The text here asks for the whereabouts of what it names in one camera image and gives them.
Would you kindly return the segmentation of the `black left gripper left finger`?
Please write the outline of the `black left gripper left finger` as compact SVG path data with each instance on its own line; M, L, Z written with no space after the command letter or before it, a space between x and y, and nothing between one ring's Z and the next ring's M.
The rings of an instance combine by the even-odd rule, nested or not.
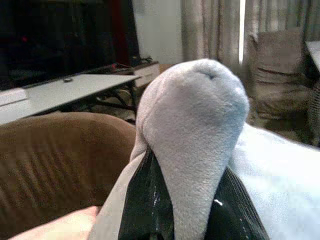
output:
M131 178L119 228L121 240L174 240L173 206L168 189L151 149Z

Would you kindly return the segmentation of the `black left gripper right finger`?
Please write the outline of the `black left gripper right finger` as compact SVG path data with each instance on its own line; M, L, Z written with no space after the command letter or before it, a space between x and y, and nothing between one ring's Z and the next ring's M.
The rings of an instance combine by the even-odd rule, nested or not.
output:
M268 240L256 208L240 178L227 167L208 218L210 240Z

